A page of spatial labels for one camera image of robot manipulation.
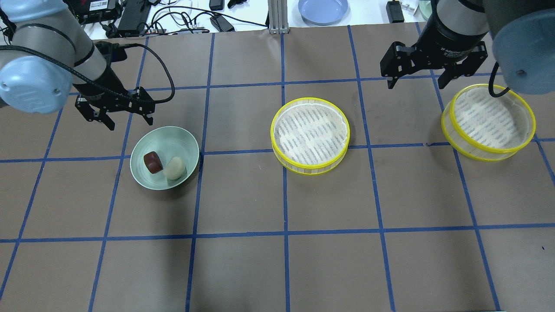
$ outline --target black cable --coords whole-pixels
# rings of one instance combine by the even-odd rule
[[[214,15],[215,15],[215,14],[210,13],[210,12],[200,12],[200,13],[197,14],[195,17],[193,17],[193,24],[194,24],[194,25],[196,25],[196,18],[199,17],[199,16],[201,16],[202,14],[207,14],[207,15],[210,15],[210,16],[214,16]]]
[[[113,96],[115,96],[115,97],[118,97],[118,98],[121,98],[121,99],[126,99],[126,100],[128,100],[128,101],[130,101],[130,102],[148,103],[148,104],[160,104],[160,103],[169,102],[171,99],[173,99],[173,97],[174,97],[174,95],[175,95],[175,85],[174,85],[173,79],[171,78],[170,72],[169,72],[168,68],[166,67],[166,64],[164,64],[164,61],[162,61],[162,59],[158,56],[158,54],[156,54],[156,52],[154,52],[152,49],[150,49],[149,47],[145,46],[144,44],[140,44],[140,43],[123,44],[123,45],[121,45],[120,47],[122,47],[122,48],[124,48],[124,49],[133,48],[133,47],[142,47],[142,48],[148,50],[148,52],[152,53],[152,55],[154,55],[154,57],[158,60],[158,62],[160,62],[160,64],[161,64],[162,67],[164,68],[164,71],[166,72],[166,75],[168,76],[168,80],[170,81],[170,85],[171,85],[171,94],[170,94],[170,96],[168,96],[167,98],[162,99],[162,100],[141,100],[141,99],[135,99],[135,98],[132,98],[132,97],[130,97],[130,96],[128,96],[128,95],[125,95],[125,94],[121,94],[121,93],[117,93],[117,92],[115,92],[115,91],[112,91],[112,90],[106,88],[105,86],[103,86],[103,85],[101,85],[101,84],[98,84],[98,83],[92,81],[91,79],[87,78],[85,75],[79,73],[79,72],[76,71],[75,69],[73,69],[73,68],[71,68],[71,67],[65,65],[64,63],[62,63],[62,62],[60,62],[60,61],[58,61],[58,60],[56,60],[56,59],[54,59],[54,58],[52,58],[52,57],[46,55],[46,54],[43,54],[43,53],[41,53],[41,52],[39,52],[39,51],[36,51],[36,50],[33,50],[33,49],[29,49],[29,48],[26,48],[26,47],[20,47],[20,46],[0,46],[0,51],[2,51],[2,50],[20,51],[20,52],[29,53],[29,54],[34,55],[34,56],[38,56],[38,57],[40,57],[40,58],[43,58],[43,59],[45,59],[45,60],[47,60],[47,61],[53,63],[54,65],[57,65],[57,66],[59,66],[59,67],[65,69],[65,70],[68,71],[69,73],[75,75],[77,78],[79,78],[79,79],[81,79],[81,80],[83,80],[83,81],[85,81],[85,82],[87,82],[87,83],[90,83],[91,85],[93,85],[94,87],[96,87],[96,88],[98,88],[98,89],[100,89],[100,90],[102,90],[102,91],[104,91],[104,92],[106,92],[106,93],[109,93],[109,94],[111,94],[111,95],[113,95]]]
[[[156,25],[159,24],[160,27],[162,27],[162,25],[159,23],[159,21],[160,21],[161,19],[163,19],[164,17],[166,17],[166,16],[168,16],[168,15],[170,15],[170,16],[173,17],[173,15],[175,15],[175,14],[181,16],[181,17],[185,20],[185,24],[179,24],[179,23],[177,23],[177,21],[174,20],[174,21],[176,22],[176,24],[177,24],[177,25],[180,25],[180,26],[187,26],[187,29],[188,29],[188,30],[191,30],[191,28],[189,27],[189,23],[190,23],[190,22],[187,21],[187,19],[186,19],[184,16],[182,16],[181,13],[182,13],[182,12],[172,12],[172,11],[170,11],[170,12],[167,12],[167,13],[162,14],[162,16],[160,16],[158,19],[156,19],[156,21],[154,21],[154,22],[150,25],[150,27],[147,28],[147,31],[150,30],[150,29],[152,28],[152,26],[154,26],[154,29],[158,30],[158,28],[156,27]]]
[[[197,28],[191,28],[191,31],[195,31],[195,30],[200,30]],[[166,36],[166,35],[172,35],[172,34],[177,34],[177,33],[181,33],[181,32],[187,32],[189,31],[188,29],[180,29],[178,31],[174,31],[174,32],[168,32],[168,33],[161,33],[161,34],[154,34],[155,36]],[[202,29],[201,33],[209,33],[210,30],[208,29]]]
[[[140,27],[142,24],[144,24],[143,27],[148,27],[148,24],[147,24],[147,23],[145,23],[145,22],[140,22],[140,23],[137,25],[137,30],[139,30],[139,27]]]
[[[181,12],[181,16],[182,16],[182,17],[183,17],[183,14],[185,14],[185,16],[187,16],[187,18],[189,19],[189,23],[191,23],[191,22],[193,21],[193,20],[191,19],[191,16],[189,16],[189,15],[187,14],[187,12],[185,12],[185,11]]]
[[[227,14],[222,14],[222,13],[219,13],[219,12],[214,12],[214,11],[205,10],[205,9],[199,9],[199,8],[193,8],[193,7],[187,7],[187,6],[163,7],[163,8],[161,8],[161,9],[158,9],[158,10],[154,13],[153,19],[154,19],[154,16],[156,16],[156,14],[158,14],[158,12],[160,12],[160,11],[162,11],[162,10],[164,10],[164,9],[170,9],[170,8],[192,9],[192,10],[197,10],[197,11],[209,12],[209,13],[213,13],[213,14],[219,14],[219,15],[222,15],[222,16],[225,16],[225,17],[229,17],[229,18],[234,19],[234,20],[239,21],[239,22],[248,23],[248,24],[253,24],[253,25],[257,25],[257,26],[261,26],[261,27],[267,28],[267,26],[264,25],[264,24],[259,24],[259,23],[255,23],[255,22],[249,22],[249,21],[245,21],[245,20],[243,20],[243,19],[235,18],[235,17],[230,16],[230,15],[227,15]]]
[[[16,33],[16,25],[11,22],[4,11],[0,9],[0,19],[6,25],[6,30],[2,32],[4,36],[8,37],[8,41],[11,42],[13,39],[13,34]]]
[[[190,20],[191,20],[191,17],[190,17],[187,13],[185,13],[185,12],[176,12],[176,13],[178,13],[178,14],[180,15],[181,21],[184,22],[184,24],[179,23],[179,22],[177,21],[177,19],[175,19],[175,17],[174,17],[173,15],[171,15],[171,19],[173,19],[173,21],[174,21],[175,24],[177,24],[177,25],[179,25],[179,26],[185,26],[185,25],[187,25],[187,23],[190,23],[190,22],[187,22],[187,19],[186,19],[185,16],[183,15],[183,14],[187,15],[187,17],[189,17],[189,21],[190,21]],[[152,16],[152,20],[151,20],[151,21],[153,21],[155,17],[156,17],[156,14]]]
[[[495,62],[495,64],[493,65],[493,69],[491,71],[491,76],[490,76],[490,82],[488,83],[487,89],[490,92],[490,95],[494,98],[500,98],[503,95],[507,94],[507,92],[509,92],[509,90],[511,90],[510,88],[505,88],[505,90],[499,92],[499,93],[495,93],[493,91],[493,82],[495,81],[495,76],[497,75],[497,70],[499,69],[499,63]]]
[[[8,43],[8,41],[6,41],[6,38],[9,39],[9,37],[6,35],[6,31],[8,30],[8,27],[2,28],[0,29],[0,32],[2,32],[2,36],[4,36],[4,42],[6,43],[6,45],[10,45],[10,43]]]
[[[103,16],[104,16],[104,12],[101,12],[101,13],[98,15],[98,24],[100,24],[100,26],[102,27],[102,29],[103,29],[104,31],[107,32],[109,28],[108,28],[108,25],[104,25],[104,24],[102,23],[102,17],[103,17]]]

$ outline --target light blue robot joint cap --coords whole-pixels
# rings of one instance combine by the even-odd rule
[[[16,58],[0,71],[0,97],[26,113],[57,112],[71,85],[70,73],[37,56]]]
[[[493,55],[514,91],[554,91],[555,8],[524,15],[505,25],[493,40]]]
[[[0,0],[0,7],[14,23],[49,16],[68,8],[62,0]]]

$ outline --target light green bowl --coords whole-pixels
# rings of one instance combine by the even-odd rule
[[[185,173],[177,180],[167,179],[162,171],[150,173],[143,156],[152,151],[158,154],[162,166],[166,166],[173,157],[181,157],[185,163]],[[199,162],[199,156],[199,144],[189,131],[174,126],[161,127],[147,133],[135,145],[131,152],[131,174],[137,183],[148,189],[170,189],[191,176]]]
[[[420,12],[422,12],[422,17],[425,20],[428,20],[430,18],[430,15],[432,15],[432,3],[431,1],[420,1]]]

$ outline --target blue plate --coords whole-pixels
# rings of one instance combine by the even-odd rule
[[[299,0],[302,18],[316,25],[331,25],[340,21],[348,8],[347,0]]]

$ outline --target black power adapter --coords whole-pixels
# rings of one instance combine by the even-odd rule
[[[403,10],[401,9],[399,1],[387,1],[385,11],[387,12],[387,17],[389,18],[390,23],[402,23],[405,21]]]
[[[139,35],[147,25],[151,6],[150,0],[127,1],[119,20],[118,34],[122,37]]]
[[[216,14],[210,17],[210,22],[219,32],[234,32],[235,27],[231,25],[223,16]]]
[[[220,11],[224,9],[224,0],[210,0],[210,9],[212,11]]]

